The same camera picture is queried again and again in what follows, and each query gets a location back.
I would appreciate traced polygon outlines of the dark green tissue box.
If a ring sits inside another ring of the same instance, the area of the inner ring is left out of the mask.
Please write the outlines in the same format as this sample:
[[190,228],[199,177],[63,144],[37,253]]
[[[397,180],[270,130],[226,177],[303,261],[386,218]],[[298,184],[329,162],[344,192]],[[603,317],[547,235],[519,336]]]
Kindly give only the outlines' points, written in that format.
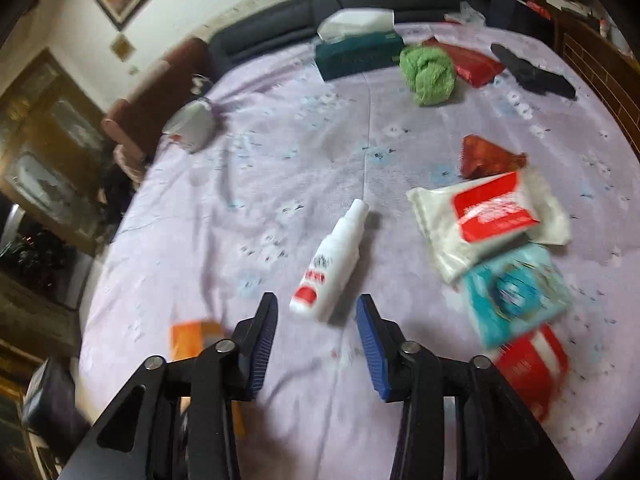
[[324,81],[393,66],[405,47],[388,9],[339,10],[317,29],[314,62]]

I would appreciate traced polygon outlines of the wooden sideboard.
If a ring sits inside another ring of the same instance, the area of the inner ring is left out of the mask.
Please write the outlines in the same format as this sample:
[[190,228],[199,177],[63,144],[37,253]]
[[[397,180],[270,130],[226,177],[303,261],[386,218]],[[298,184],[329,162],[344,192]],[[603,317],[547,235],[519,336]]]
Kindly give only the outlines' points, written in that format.
[[588,84],[639,151],[639,63],[610,40],[611,23],[570,0],[533,0],[555,26],[554,50]]

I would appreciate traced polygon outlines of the lilac floral tablecloth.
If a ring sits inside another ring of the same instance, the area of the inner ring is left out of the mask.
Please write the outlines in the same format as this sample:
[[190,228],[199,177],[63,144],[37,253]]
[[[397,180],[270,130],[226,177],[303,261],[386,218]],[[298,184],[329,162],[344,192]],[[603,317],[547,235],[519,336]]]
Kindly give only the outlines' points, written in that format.
[[220,129],[190,154],[163,141],[110,249],[79,360],[98,416],[171,327],[232,328],[265,292],[279,323],[257,400],[243,408],[247,479],[385,479],[401,406],[372,387],[354,307],[361,294],[440,356],[483,350],[464,292],[442,281],[408,192],[459,179],[477,134],[523,153],[570,218],[553,259],[572,305],[555,331],[570,370],[544,425],[578,479],[612,463],[639,415],[639,163],[580,75],[537,40],[493,28],[399,27],[488,52],[502,44],[565,76],[567,100],[510,75],[458,84],[420,106],[398,68],[324,81],[314,45],[235,68],[209,92]]

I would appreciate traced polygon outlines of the white spray bottle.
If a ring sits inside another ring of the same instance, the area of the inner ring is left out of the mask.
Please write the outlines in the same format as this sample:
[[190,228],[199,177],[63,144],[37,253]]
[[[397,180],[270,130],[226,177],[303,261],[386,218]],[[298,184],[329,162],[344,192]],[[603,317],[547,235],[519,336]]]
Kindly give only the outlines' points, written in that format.
[[303,318],[326,322],[360,258],[369,205],[356,198],[322,240],[290,301],[290,310]]

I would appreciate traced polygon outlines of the white red wipes pack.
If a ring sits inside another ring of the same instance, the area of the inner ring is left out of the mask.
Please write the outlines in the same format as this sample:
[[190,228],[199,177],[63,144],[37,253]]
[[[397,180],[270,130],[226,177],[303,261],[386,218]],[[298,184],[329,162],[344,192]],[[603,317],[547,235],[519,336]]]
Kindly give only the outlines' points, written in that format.
[[535,168],[434,190],[413,188],[407,198],[446,283],[521,236],[543,245],[570,241],[570,217]]

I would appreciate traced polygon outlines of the wooden cabinet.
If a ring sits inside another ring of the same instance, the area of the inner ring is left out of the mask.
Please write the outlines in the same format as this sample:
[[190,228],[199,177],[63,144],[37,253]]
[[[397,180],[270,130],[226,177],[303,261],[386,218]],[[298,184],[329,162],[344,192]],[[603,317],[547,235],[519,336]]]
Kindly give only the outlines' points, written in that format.
[[49,50],[1,95],[1,193],[90,256],[104,240],[99,190],[113,162],[103,116]]

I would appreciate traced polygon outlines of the black toy pistol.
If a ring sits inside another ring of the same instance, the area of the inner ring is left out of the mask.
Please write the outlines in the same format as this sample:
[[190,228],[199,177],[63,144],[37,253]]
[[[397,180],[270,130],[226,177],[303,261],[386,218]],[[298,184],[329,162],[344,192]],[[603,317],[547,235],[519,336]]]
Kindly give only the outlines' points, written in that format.
[[519,58],[502,44],[492,44],[490,50],[523,89],[541,96],[552,93],[569,100],[576,98],[574,86],[564,76],[548,72],[525,58]]

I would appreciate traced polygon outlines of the teal tissue pack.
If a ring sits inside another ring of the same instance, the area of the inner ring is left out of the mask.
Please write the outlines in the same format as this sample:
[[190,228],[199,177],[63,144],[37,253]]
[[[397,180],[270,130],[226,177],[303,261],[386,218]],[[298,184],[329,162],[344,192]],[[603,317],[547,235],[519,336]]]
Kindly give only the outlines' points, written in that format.
[[573,304],[551,252],[537,244],[523,245],[474,266],[461,286],[487,349],[536,330]]

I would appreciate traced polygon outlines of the green crumpled cloth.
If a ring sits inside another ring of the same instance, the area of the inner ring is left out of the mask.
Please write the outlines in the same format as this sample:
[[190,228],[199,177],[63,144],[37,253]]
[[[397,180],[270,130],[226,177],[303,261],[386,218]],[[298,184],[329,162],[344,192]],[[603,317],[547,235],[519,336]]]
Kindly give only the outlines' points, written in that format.
[[445,103],[454,93],[457,71],[439,47],[410,46],[400,52],[399,67],[420,106]]

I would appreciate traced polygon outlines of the brown chair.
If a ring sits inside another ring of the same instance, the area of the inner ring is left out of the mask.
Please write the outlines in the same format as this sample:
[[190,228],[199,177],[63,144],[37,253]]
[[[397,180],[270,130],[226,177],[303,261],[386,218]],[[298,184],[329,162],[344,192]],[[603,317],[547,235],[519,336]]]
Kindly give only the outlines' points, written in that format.
[[154,61],[103,117],[101,126],[116,143],[114,161],[133,186],[142,183],[166,122],[203,93],[206,70],[206,42],[186,38]]

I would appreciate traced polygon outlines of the red foil wrapper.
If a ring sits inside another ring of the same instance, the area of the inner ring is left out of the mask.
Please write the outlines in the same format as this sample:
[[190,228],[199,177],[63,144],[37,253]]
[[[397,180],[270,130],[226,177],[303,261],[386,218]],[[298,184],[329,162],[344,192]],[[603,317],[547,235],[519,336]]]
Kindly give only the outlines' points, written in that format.
[[512,153],[475,134],[463,138],[460,159],[460,176],[463,179],[474,180],[506,174],[526,165],[525,153]]

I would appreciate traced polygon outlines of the red white packet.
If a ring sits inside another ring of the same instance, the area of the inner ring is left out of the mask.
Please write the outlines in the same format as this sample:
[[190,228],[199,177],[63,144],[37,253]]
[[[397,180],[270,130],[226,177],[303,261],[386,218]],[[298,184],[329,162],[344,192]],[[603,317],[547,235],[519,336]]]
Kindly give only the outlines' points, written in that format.
[[494,353],[494,363],[540,422],[559,395],[570,361],[549,324],[518,336]]

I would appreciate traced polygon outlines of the small gold wall plaque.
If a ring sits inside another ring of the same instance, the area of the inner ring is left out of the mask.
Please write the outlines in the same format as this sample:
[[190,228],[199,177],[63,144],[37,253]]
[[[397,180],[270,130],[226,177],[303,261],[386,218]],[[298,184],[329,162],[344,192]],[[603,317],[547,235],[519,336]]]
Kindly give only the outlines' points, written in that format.
[[125,35],[119,34],[110,44],[110,50],[120,62],[126,62],[134,53],[134,46]]

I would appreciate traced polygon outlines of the white ceramic cup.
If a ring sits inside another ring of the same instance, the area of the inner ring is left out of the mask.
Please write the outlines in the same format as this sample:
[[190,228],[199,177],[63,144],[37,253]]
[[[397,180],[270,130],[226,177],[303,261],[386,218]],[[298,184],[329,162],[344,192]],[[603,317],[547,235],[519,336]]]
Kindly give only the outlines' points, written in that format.
[[212,104],[206,99],[196,99],[183,105],[169,118],[163,126],[163,135],[187,153],[193,154],[204,148],[215,129]]

